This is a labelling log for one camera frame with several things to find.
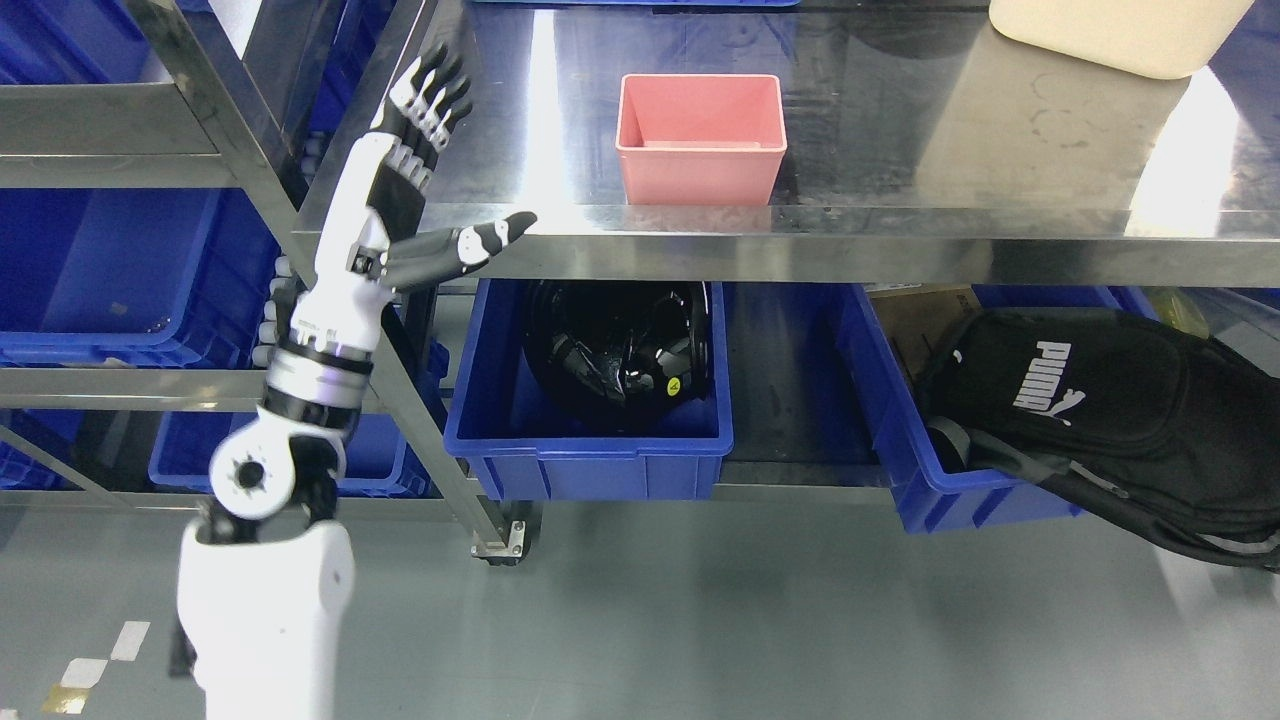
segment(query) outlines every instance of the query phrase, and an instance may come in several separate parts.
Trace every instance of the black helmet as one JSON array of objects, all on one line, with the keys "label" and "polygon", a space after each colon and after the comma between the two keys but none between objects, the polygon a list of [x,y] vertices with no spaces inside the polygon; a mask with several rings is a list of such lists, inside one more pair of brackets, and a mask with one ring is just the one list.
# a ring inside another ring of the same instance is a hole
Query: black helmet
[{"label": "black helmet", "polygon": [[543,391],[598,432],[643,432],[708,388],[705,283],[536,281],[525,359]]}]

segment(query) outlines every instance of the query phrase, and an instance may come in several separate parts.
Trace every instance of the black backpack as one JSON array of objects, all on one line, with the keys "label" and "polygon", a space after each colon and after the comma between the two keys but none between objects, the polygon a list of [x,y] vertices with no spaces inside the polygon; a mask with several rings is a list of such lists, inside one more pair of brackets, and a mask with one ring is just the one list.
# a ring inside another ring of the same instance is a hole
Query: black backpack
[{"label": "black backpack", "polygon": [[1280,380],[1105,309],[1000,309],[925,372],[943,466],[993,468],[1149,542],[1280,571]]}]

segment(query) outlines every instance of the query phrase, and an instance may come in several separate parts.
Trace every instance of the pink bin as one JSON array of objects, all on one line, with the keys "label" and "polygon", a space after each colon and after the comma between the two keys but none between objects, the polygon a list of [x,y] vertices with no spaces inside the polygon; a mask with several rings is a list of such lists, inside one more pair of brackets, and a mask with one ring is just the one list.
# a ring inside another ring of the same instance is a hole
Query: pink bin
[{"label": "pink bin", "polygon": [[635,205],[768,205],[787,133],[776,76],[622,78],[616,142]]}]

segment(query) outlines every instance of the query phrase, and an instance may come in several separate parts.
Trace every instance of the gray floor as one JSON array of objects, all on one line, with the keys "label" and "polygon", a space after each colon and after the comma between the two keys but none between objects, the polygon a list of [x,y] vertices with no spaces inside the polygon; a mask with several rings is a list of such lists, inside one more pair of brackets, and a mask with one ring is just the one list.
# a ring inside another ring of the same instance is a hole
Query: gray floor
[{"label": "gray floor", "polygon": [[[0,708],[40,717],[76,656],[83,717],[201,717],[165,676],[184,516],[0,511]],[[888,509],[550,507],[490,569],[447,524],[348,524],[338,717],[1280,717],[1271,575],[1093,519],[908,537]]]}]

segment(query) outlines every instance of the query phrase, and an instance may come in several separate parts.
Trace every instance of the blue storage bin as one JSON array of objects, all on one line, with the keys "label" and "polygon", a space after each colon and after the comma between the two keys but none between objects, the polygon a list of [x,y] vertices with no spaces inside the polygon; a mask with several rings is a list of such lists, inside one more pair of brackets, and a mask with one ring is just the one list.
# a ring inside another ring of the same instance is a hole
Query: blue storage bin
[{"label": "blue storage bin", "polygon": [[0,0],[0,85],[133,82],[151,46],[122,0]]},{"label": "blue storage bin", "polygon": [[320,94],[311,109],[311,129],[338,129],[394,4],[394,0],[347,0],[329,47]]},{"label": "blue storage bin", "polygon": [[[0,423],[63,462],[72,462],[83,410],[0,410]],[[74,487],[26,454],[0,442],[0,489],[63,489]]]},{"label": "blue storage bin", "polygon": [[[449,352],[431,345],[428,372],[419,386],[424,398],[438,402],[440,379],[449,370]],[[248,424],[253,413],[166,413],[160,421],[147,473],[170,488],[212,492],[209,461],[218,445]],[[361,415],[347,445],[347,477],[338,483],[344,497],[428,497],[431,478],[396,428],[390,415]]]},{"label": "blue storage bin", "polygon": [[[974,286],[983,307],[1121,307],[1106,287]],[[983,528],[1074,516],[1080,509],[998,470],[946,473],[915,401],[861,286],[842,286],[837,345],[872,428],[873,446],[892,479],[893,501],[909,533]],[[1137,305],[1137,290],[1119,288]],[[1149,305],[1144,313],[1148,318]]]},{"label": "blue storage bin", "polygon": [[712,283],[712,387],[652,437],[594,436],[534,379],[521,345],[520,281],[481,281],[444,450],[494,500],[694,500],[710,496],[733,448],[724,291]]},{"label": "blue storage bin", "polygon": [[247,368],[278,254],[238,190],[0,191],[0,366]]}]

